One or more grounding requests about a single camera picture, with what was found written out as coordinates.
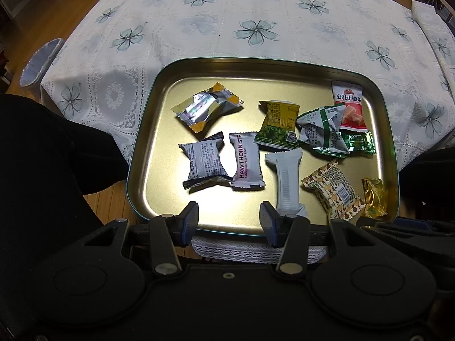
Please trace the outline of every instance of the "green snack packet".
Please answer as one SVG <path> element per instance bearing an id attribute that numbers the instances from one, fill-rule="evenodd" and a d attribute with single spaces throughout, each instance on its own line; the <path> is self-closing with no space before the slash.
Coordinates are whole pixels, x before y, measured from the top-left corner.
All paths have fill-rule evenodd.
<path id="1" fill-rule="evenodd" d="M 309 144 L 314 151 L 324 155 L 345 158 L 349 150 L 340 133 L 341 119 L 346 106 L 344 103 L 324 106 L 308 111 L 297 118 L 300 129 L 297 144 Z"/>
<path id="2" fill-rule="evenodd" d="M 259 101 L 267 108 L 261 130 L 254 142 L 275 149 L 292 150 L 298 148 L 295 135 L 295 119 L 299 105 L 286 101 Z"/>
<path id="3" fill-rule="evenodd" d="M 350 152 L 360 152 L 367 155 L 376 154 L 376 146 L 373 135 L 370 131 L 365 133 L 356 133 L 346 130 L 341 130 L 341 137 L 343 137 Z"/>

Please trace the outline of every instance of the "white lace tablecloth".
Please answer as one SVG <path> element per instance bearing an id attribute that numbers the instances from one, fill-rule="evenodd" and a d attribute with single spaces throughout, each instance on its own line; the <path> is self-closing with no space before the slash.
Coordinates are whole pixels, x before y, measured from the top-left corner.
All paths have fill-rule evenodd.
<path id="1" fill-rule="evenodd" d="M 111 134 L 130 161 L 154 78 L 175 60 L 347 69 L 381 89 L 401 169 L 455 126 L 454 50 L 433 7 L 416 1 L 411 12 L 392 0 L 100 0 L 42 87 L 66 118 Z"/>

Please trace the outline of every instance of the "candy wrapper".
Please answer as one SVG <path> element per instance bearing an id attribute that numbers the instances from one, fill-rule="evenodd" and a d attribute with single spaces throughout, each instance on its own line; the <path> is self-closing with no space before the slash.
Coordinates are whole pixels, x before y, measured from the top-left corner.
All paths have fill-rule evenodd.
<path id="1" fill-rule="evenodd" d="M 299 164 L 302 155 L 302 149 L 265 154 L 265 161 L 277 167 L 277 212 L 280 215 L 308 216 L 305 205 L 299 203 Z"/>
<path id="2" fill-rule="evenodd" d="M 365 213 L 368 218 L 377 218 L 387 215 L 387 196 L 384 184 L 379 178 L 362 178 L 365 191 Z"/>
<path id="3" fill-rule="evenodd" d="M 335 105 L 338 103 L 346 104 L 346 110 L 340 126 L 341 130 L 368 131 L 362 114 L 362 90 L 362 86 L 358 84 L 332 81 Z"/>
<path id="4" fill-rule="evenodd" d="M 338 163 L 331 161 L 302 180 L 304 187 L 315 191 L 328 219 L 350 220 L 365 207 Z"/>
<path id="5" fill-rule="evenodd" d="M 231 182 L 221 165 L 219 150 L 223 144 L 223 132 L 218 132 L 200 142 L 178 144 L 190 159 L 190 174 L 183 182 L 184 189 L 200 186 L 209 181 Z"/>
<path id="6" fill-rule="evenodd" d="M 299 114 L 299 105 L 286 101 L 259 101 L 267 108 L 261 130 L 254 138 L 260 145 L 275 149 L 292 150 L 297 148 L 295 119 Z"/>
<path id="7" fill-rule="evenodd" d="M 342 130 L 341 137 L 343 137 L 344 143 L 351 153 L 360 152 L 367 155 L 376 154 L 375 140 L 370 131 L 365 133 L 354 133 Z"/>
<path id="8" fill-rule="evenodd" d="M 254 137 L 257 134 L 258 132 L 229 134 L 237 160 L 237 172 L 231 183 L 233 187 L 258 188 L 265 186 L 259 163 L 259 146 L 254 143 Z"/>
<path id="9" fill-rule="evenodd" d="M 301 128 L 297 144 L 309 144 L 313 150 L 326 155 L 344 158 L 349 150 L 340 133 L 345 105 L 324 106 L 308 111 L 297 118 Z"/>
<path id="10" fill-rule="evenodd" d="M 204 129 L 208 121 L 242 104 L 241 99 L 217 82 L 212 88 L 193 95 L 171 110 L 198 133 Z"/>

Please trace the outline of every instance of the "metal tray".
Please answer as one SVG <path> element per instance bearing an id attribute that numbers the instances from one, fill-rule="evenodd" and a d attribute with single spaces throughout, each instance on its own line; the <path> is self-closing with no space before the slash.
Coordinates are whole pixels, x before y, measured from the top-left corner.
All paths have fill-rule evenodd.
<path id="1" fill-rule="evenodd" d="M 388 191 L 388 216 L 399 207 L 398 171 L 392 131 L 381 91 L 367 77 L 345 70 L 318 65 L 269 59 L 201 58 L 183 59 L 165 67 L 155 79 L 137 135 L 127 182 L 131 205 L 143 218 L 159 214 L 178 214 L 189 201 L 199 203 L 199 229 L 233 234 L 262 234 L 259 204 L 268 200 L 276 205 L 277 175 L 264 160 L 270 151 L 260 151 L 262 191 L 237 191 L 215 185 L 184 190 L 190 162 L 178 143 L 197 142 L 219 131 L 224 132 L 221 162 L 229 175 L 236 171 L 231 132 L 258 131 L 265 114 L 258 100 L 287 100 L 300 105 L 300 114 L 334 103 L 331 80 L 363 86 L 363 116 L 374 135 L 377 155 L 349 156 L 340 161 L 359 196 L 361 178 L 381 178 Z M 210 88 L 217 81 L 240 97 L 243 109 L 222 116 L 195 134 L 181 122 L 171 108 L 189 96 Z M 330 158 L 303 149 L 299 180 L 329 162 Z M 327 224 L 327 214 L 316 196 L 300 190 L 313 224 Z"/>

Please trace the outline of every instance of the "white wrapper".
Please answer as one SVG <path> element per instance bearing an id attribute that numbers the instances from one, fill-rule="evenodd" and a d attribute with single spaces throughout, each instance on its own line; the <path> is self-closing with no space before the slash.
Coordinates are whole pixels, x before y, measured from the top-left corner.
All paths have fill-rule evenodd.
<path id="1" fill-rule="evenodd" d="M 183 182 L 184 189 L 200 186 L 208 181 L 231 182 L 224 167 L 221 165 L 218 150 L 223 142 L 223 133 L 218 132 L 200 142 L 178 144 L 190 159 L 190 174 Z"/>
<path id="2" fill-rule="evenodd" d="M 237 160 L 237 172 L 231 183 L 233 187 L 254 188 L 265 186 L 259 162 L 259 146 L 254 143 L 254 137 L 257 134 L 258 132 L 229 134 Z"/>
<path id="3" fill-rule="evenodd" d="M 302 154 L 302 149 L 294 149 L 265 155 L 265 161 L 277 167 L 277 212 L 280 215 L 308 216 L 305 205 L 299 203 L 299 164 Z"/>
<path id="4" fill-rule="evenodd" d="M 340 133 L 341 119 L 346 106 L 324 106 L 300 115 L 296 124 L 301 128 L 299 142 L 309 144 L 325 155 L 345 157 L 350 154 Z"/>

